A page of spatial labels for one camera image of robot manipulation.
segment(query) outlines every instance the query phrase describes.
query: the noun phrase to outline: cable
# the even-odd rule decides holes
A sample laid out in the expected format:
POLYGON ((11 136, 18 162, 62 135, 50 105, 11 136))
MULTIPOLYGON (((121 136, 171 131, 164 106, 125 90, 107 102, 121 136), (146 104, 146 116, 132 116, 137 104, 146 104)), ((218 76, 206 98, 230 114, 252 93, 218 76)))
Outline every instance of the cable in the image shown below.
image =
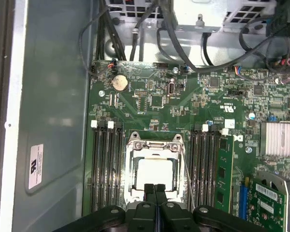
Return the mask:
MULTIPOLYGON (((271 41, 270 41, 269 46, 268 46, 267 49, 266 49, 266 55, 265 55, 265 58, 266 58, 266 59, 265 59, 265 61, 266 61, 266 66, 267 66, 267 68, 268 68, 270 71, 272 71, 273 73, 277 73, 277 74, 290 74, 290 71, 285 71, 285 68, 286 68, 288 62, 285 62, 285 63, 283 64, 283 67, 282 67, 281 69, 279 69, 279 70, 273 69, 273 68, 271 67, 271 65, 270 65, 270 61, 269 61, 269 54, 270 54, 270 47, 271 47, 273 41, 274 41, 274 40, 271 40, 271 41)), ((288 38, 285 38, 285 41, 286 41, 286 44, 287 44, 287 57, 286 57, 286 60, 289 60, 289 58, 290 58, 290 43, 289 43, 288 38)))
POLYGON ((84 54, 83 54, 83 35, 84 35, 84 32, 87 30, 87 28, 89 28, 90 25, 95 23, 107 11, 108 11, 108 7, 104 7, 103 10, 99 14, 97 14, 90 22, 88 22, 83 29, 81 29, 81 31, 79 32, 79 36, 78 36, 79 55, 81 57, 83 66, 84 66, 85 70, 87 71, 87 73, 89 73, 90 75, 92 75, 94 77, 98 77, 98 76, 96 74, 94 74, 88 68, 87 63, 86 63, 85 58, 84 58, 84 54))
MULTIPOLYGON (((102 4, 99 4, 99 10, 103 9, 102 4)), ((104 60, 104 44, 105 44, 105 23, 103 17, 99 19, 97 41, 96 41, 96 55, 95 59, 104 60)))
MULTIPOLYGON (((259 18, 255 18, 255 19, 251 20, 250 22, 246 23, 245 26, 241 29, 240 34, 239 34, 239 42, 240 42, 241 47, 246 52, 251 51, 252 48, 249 47, 248 44, 244 40, 244 36, 243 36, 244 30, 247 29, 253 23, 260 22, 260 21, 265 21, 265 20, 268 20, 268 19, 271 19, 271 18, 272 18, 272 16, 262 16, 262 17, 259 17, 259 18)), ((265 58, 265 56, 262 53, 256 51, 256 52, 254 52, 253 55, 258 56, 265 63, 265 59, 266 58, 265 58)))
MULTIPOLYGON (((100 4, 102 4, 103 6, 107 6, 105 0, 100 0, 100 4)), ((116 53, 118 60, 126 61, 127 59, 126 59, 126 55, 125 55, 125 50, 124 50, 124 47, 123 47, 122 42, 120 40, 120 37, 117 33, 117 30, 114 27, 110 13, 106 12, 106 14, 103 17, 104 17, 104 20, 106 22, 106 28, 107 28, 108 33, 110 35, 110 38, 111 38, 112 44, 114 46, 115 53, 116 53)))
POLYGON ((256 51, 258 51, 262 46, 264 46, 265 44, 267 44, 268 42, 270 42, 273 38, 274 35, 268 37, 267 39, 265 39, 264 41, 262 41, 260 44, 258 44, 256 47, 254 47, 253 49, 251 49, 250 51, 246 52, 245 54, 243 54, 242 56, 229 61, 225 64, 221 64, 221 65, 217 65, 217 66, 211 66, 209 68, 197 68, 193 65, 193 63, 189 60, 189 58, 187 57, 187 55, 185 54, 183 48, 181 47, 176 34, 174 32, 173 26, 172 26, 172 16, 171 13, 168 9, 168 4, 165 0, 161 0, 161 5, 160 5, 161 9, 162 9, 162 14, 163 14, 163 18, 165 20, 166 23, 166 29, 169 33, 170 39, 173 43, 173 46, 175 48, 175 50, 177 51, 177 53, 179 54, 179 56, 182 58, 182 60, 192 69, 194 70, 196 73, 208 73, 208 72, 214 72, 220 69, 224 69, 226 67, 229 66, 233 66, 241 61, 243 61, 244 59, 246 59, 247 57, 251 56, 252 54, 254 54, 256 51))
POLYGON ((167 58, 168 60, 172 61, 173 63, 180 63, 182 64, 183 62, 179 62, 178 60, 176 59, 173 59, 172 57, 170 57, 164 50, 163 48, 161 47, 161 35, 160 35, 160 31, 162 30, 166 30, 164 28, 159 28, 157 30, 157 45, 158 45, 158 49, 160 51, 160 53, 165 57, 167 58))
MULTIPOLYGON (((154 0, 153 3, 150 5, 150 7, 147 9, 147 11, 139 19, 139 21, 137 22, 134 28, 139 29, 141 24, 145 21, 145 19, 147 19, 155 11, 157 7, 158 7, 158 1, 154 0)), ((134 60, 135 51, 137 47, 137 40, 138 40, 138 33, 134 33, 132 37, 132 50, 130 54, 130 61, 134 60)))
POLYGON ((211 59, 208 56, 208 53, 207 53, 207 40, 208 40, 208 37, 210 37, 211 35, 212 35, 212 33, 203 33, 202 34, 202 46, 201 46, 201 49, 203 50, 204 58, 205 58, 206 62, 208 63, 208 65, 214 66, 212 61, 211 61, 211 59))

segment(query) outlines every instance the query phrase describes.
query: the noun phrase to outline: motherboard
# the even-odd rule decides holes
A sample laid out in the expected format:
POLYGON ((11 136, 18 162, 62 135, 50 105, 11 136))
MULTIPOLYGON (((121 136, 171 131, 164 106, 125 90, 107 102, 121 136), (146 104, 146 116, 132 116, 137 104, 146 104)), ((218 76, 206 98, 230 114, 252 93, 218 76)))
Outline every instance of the motherboard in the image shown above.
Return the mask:
MULTIPOLYGON (((234 68, 199 74, 127 61, 95 61, 93 71, 83 215, 142 201, 144 184, 152 183, 164 184, 167 198, 189 210, 210 205, 284 231, 287 216, 274 209, 279 204, 286 211, 288 196, 260 200, 257 193, 277 189, 268 190, 257 173, 290 181, 290 75, 257 82, 236 76, 234 68), (262 216, 255 211, 260 205, 262 216)), ((272 75, 264 69, 241 74, 272 75)))

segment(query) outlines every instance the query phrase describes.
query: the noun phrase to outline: blue pcie slot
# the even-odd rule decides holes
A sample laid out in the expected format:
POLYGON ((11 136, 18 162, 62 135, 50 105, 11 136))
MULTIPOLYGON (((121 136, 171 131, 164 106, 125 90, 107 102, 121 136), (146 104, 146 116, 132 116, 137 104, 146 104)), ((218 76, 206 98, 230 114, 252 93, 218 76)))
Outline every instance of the blue pcie slot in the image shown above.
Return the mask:
POLYGON ((247 199, 248 199, 248 187, 246 187, 245 185, 241 185, 238 217, 244 220, 247 220, 247 199))

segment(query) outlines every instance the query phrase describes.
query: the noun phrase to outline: sticker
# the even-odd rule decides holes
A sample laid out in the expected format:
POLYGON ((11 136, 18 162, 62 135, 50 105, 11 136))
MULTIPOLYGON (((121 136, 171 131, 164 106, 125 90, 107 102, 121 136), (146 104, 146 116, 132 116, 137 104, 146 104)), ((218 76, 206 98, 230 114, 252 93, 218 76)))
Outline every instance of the sticker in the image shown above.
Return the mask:
POLYGON ((235 119, 225 119, 224 128, 235 129, 235 119))
POLYGON ((278 201, 278 195, 277 193, 265 188, 265 187, 262 187, 261 185, 258 185, 256 184, 256 191, 262 193, 263 195, 273 199, 274 201, 278 201))
POLYGON ((32 146, 30 151, 29 189, 42 182, 43 144, 32 146))
POLYGON ((263 201, 260 202, 260 206, 269 211, 271 214, 274 214, 274 208, 272 208, 271 206, 269 206, 268 204, 264 203, 263 201))

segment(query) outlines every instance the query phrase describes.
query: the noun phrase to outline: aluminum heatsink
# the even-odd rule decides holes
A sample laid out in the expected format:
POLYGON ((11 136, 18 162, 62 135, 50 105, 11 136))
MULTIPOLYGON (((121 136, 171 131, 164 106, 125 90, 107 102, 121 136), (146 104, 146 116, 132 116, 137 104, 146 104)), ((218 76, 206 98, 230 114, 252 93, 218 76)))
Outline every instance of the aluminum heatsink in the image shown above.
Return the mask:
POLYGON ((290 123, 261 124, 260 154, 290 157, 290 123))

